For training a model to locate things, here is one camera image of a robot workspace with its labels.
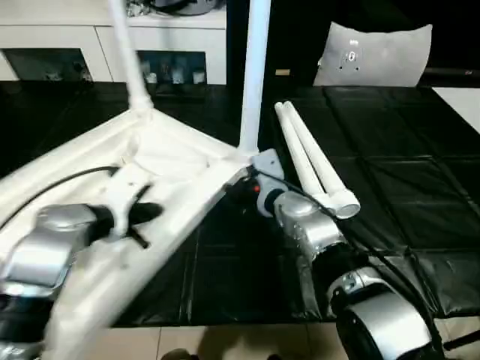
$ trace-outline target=tile floor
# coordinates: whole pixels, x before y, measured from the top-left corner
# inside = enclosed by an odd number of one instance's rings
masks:
[[[480,318],[437,320],[444,341],[480,329]],[[335,324],[222,325],[192,328],[106,330],[88,360],[347,360]],[[447,353],[450,359],[480,360],[480,342]]]

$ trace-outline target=white pillow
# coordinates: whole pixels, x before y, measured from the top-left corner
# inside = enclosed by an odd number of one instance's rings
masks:
[[[313,84],[416,86],[427,66],[431,38],[432,25],[385,33],[332,22]]]

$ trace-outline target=black plastic sheet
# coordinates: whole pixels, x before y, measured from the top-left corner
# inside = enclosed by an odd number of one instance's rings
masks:
[[[3,142],[13,156],[0,160],[0,176],[125,110],[126,99],[122,84],[0,83],[2,135],[17,139],[15,148]],[[282,100],[295,104],[360,200],[360,213],[343,225],[388,257],[437,317],[479,314],[480,136],[426,88],[277,89],[263,101],[259,144],[277,149],[286,178],[296,184],[273,111]],[[222,86],[154,103],[238,142],[241,97]],[[230,189],[117,326],[328,320],[308,262],[258,215],[253,186]]]

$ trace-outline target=white pipe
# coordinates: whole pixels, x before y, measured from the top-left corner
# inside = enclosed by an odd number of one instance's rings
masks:
[[[269,37],[271,0],[250,0],[248,16],[247,56],[245,60],[245,78],[243,104],[241,105],[241,150],[258,152],[257,140],[262,107],[263,75]]]
[[[127,76],[128,102],[134,110],[148,110],[153,108],[152,99],[145,89],[143,76],[140,72],[140,62],[137,53],[132,47],[132,40],[128,34],[127,15],[123,0],[109,0],[112,13],[113,28],[120,50],[124,71]]]
[[[282,103],[276,103],[274,108],[275,112],[277,113],[278,121],[280,122],[286,144],[288,145],[293,165],[295,166],[295,170],[298,174],[301,187],[307,194],[315,197],[315,199],[320,201],[324,206],[330,208],[331,206],[329,204],[329,197],[325,194],[325,191],[323,191],[322,185],[315,174],[314,168],[308,160],[308,156],[303,149],[302,143],[300,142],[292,123],[287,118],[287,112],[284,109],[284,105]]]
[[[360,211],[359,201],[353,192],[345,187],[293,104],[287,101],[283,106],[304,150],[307,152],[307,156],[313,164],[316,174],[331,198],[337,217],[340,219],[351,218]]]

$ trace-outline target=shelf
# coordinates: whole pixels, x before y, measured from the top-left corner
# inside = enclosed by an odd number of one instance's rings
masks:
[[[149,14],[130,26],[226,29],[225,7],[199,16]],[[107,0],[0,0],[0,26],[112,26]]]

